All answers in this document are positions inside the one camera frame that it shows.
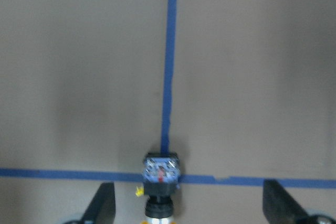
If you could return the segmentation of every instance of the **white cylinder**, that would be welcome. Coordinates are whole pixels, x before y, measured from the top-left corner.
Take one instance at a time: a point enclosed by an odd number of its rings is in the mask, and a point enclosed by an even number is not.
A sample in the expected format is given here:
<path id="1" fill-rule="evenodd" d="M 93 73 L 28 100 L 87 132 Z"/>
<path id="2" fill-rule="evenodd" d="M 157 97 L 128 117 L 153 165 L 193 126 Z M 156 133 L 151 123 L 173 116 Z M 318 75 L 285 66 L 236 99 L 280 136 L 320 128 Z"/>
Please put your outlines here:
<path id="1" fill-rule="evenodd" d="M 148 224 L 171 224 L 174 221 L 174 218 L 173 216 L 163 219 L 146 217 L 146 221 L 148 222 Z"/>

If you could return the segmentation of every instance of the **yellow connector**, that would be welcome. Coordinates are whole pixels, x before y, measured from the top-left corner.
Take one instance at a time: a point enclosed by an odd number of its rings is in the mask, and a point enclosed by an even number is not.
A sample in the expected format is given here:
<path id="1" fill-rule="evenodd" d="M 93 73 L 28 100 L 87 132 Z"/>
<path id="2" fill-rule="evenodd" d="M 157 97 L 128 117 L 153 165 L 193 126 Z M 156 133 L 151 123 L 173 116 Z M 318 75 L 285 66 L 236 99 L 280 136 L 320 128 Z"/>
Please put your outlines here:
<path id="1" fill-rule="evenodd" d="M 142 196 L 144 194 L 144 189 L 143 189 L 143 186 L 141 187 L 136 187 L 137 191 L 135 192 L 135 195 L 137 195 L 138 197 Z"/>

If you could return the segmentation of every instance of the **gray surface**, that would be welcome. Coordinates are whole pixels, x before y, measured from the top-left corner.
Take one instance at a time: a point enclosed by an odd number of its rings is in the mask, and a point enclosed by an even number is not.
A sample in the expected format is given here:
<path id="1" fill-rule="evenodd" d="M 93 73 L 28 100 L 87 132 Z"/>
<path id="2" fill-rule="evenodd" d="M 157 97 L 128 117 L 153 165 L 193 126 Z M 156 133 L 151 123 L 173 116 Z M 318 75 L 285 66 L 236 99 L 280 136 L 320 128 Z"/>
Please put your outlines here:
<path id="1" fill-rule="evenodd" d="M 140 172 L 159 147 L 167 0 L 0 0 L 0 166 Z M 335 0 L 178 0 L 171 147 L 188 174 L 336 176 Z M 0 178 L 0 222 L 99 182 Z M 143 219 L 117 183 L 116 224 Z M 336 213 L 335 190 L 293 189 Z M 179 223 L 266 223 L 261 188 L 182 185 Z"/>

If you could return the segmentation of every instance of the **blue tape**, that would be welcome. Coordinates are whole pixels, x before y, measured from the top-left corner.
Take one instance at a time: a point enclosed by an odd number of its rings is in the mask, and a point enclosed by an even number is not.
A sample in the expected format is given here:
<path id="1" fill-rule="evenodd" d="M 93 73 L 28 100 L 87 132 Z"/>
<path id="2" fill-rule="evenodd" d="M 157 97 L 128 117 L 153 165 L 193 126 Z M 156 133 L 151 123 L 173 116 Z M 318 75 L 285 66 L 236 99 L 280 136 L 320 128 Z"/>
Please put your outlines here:
<path id="1" fill-rule="evenodd" d="M 137 173 L 112 173 L 89 172 L 74 170 L 37 170 L 37 169 L 8 169 L 0 168 L 0 177 L 15 178 L 41 178 L 41 179 L 78 179 L 99 180 L 114 182 L 138 182 L 143 181 L 141 174 Z M 311 189 L 336 189 L 336 179 L 302 179 L 302 178 L 276 178 L 283 186 L 292 188 Z M 264 178 L 259 177 L 227 177 L 215 178 L 210 175 L 182 175 L 180 183 L 199 185 L 222 186 L 263 186 Z"/>
<path id="2" fill-rule="evenodd" d="M 172 111 L 172 81 L 174 72 L 175 52 L 175 29 L 176 29 L 176 2 L 168 0 L 167 7 L 167 30 L 166 51 L 164 63 L 164 84 L 162 102 L 162 125 L 161 125 L 161 153 L 169 152 L 169 128 Z"/>

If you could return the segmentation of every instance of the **blue circuit board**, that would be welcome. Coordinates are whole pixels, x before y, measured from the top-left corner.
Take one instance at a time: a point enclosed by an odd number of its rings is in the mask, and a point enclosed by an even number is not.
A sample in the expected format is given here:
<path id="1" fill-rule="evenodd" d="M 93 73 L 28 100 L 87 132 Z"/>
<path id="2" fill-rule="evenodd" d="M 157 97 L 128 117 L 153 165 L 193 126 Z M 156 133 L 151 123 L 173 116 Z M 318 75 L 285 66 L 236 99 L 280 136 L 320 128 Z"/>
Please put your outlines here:
<path id="1" fill-rule="evenodd" d="M 175 157 L 147 157 L 144 165 L 144 182 L 177 183 L 181 175 L 179 160 Z"/>

